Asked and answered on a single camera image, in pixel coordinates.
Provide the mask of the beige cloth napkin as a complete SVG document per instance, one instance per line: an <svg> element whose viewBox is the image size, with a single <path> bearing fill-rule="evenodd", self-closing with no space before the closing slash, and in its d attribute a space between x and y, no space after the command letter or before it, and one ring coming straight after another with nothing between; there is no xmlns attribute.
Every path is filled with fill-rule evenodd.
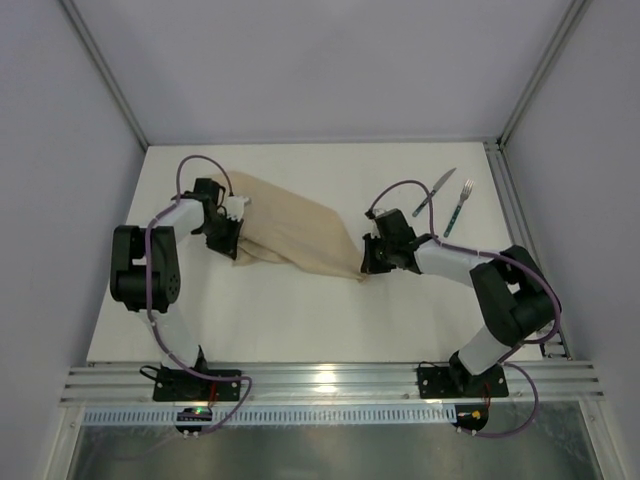
<svg viewBox="0 0 640 480"><path fill-rule="evenodd" d="M315 275L362 282L362 253L333 209L249 174L232 171L234 193L251 199L235 267L292 265Z"/></svg>

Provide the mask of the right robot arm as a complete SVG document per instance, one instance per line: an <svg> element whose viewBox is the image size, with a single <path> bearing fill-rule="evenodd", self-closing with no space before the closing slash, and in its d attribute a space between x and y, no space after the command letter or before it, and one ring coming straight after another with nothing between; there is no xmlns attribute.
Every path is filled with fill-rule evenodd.
<svg viewBox="0 0 640 480"><path fill-rule="evenodd" d="M561 315L558 297L529 252L518 245L499 252L473 251L431 234L418 236L398 209L380 214L369 210L366 217L377 233L363 236L363 274L400 269L442 277L471 288L480 308L483 326L451 355L447 366L418 369L420 396L505 397L500 362Z"/></svg>

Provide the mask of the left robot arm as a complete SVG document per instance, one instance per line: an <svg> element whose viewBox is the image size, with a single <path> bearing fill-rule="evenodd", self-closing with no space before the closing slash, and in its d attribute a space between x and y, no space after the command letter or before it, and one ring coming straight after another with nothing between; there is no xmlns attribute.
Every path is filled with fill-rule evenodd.
<svg viewBox="0 0 640 480"><path fill-rule="evenodd" d="M161 354L161 371L180 371L213 382L201 345L178 306L182 287L178 245L204 238L209 250L235 260L250 199L209 178L179 191L146 226L120 225L112 237L109 289L114 301L136 313Z"/></svg>

